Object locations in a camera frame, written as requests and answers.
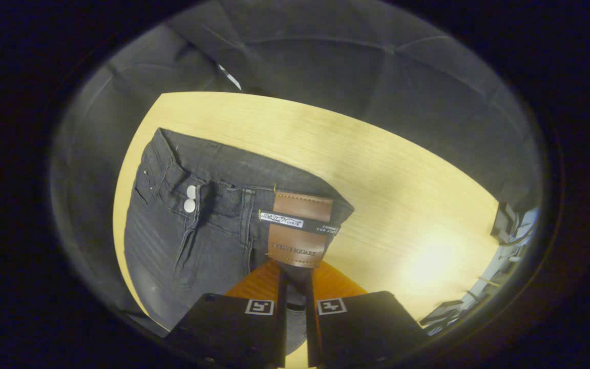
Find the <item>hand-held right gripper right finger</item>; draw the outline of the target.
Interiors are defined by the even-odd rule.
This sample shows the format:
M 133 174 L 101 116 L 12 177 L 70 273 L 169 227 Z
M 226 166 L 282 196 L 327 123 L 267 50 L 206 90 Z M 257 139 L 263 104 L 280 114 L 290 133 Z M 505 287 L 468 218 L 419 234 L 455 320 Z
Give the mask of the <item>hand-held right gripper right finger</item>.
M 369 293 L 327 262 L 305 282 L 308 366 L 390 367 L 427 341 L 388 291 Z

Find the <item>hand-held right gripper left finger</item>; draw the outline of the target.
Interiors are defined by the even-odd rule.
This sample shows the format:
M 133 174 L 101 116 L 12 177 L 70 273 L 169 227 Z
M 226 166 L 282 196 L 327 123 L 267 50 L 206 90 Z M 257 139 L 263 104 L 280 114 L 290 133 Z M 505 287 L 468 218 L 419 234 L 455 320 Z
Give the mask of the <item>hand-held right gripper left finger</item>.
M 285 367 L 286 289 L 279 264 L 266 262 L 227 294 L 203 294 L 168 335 L 168 344 L 211 368 Z

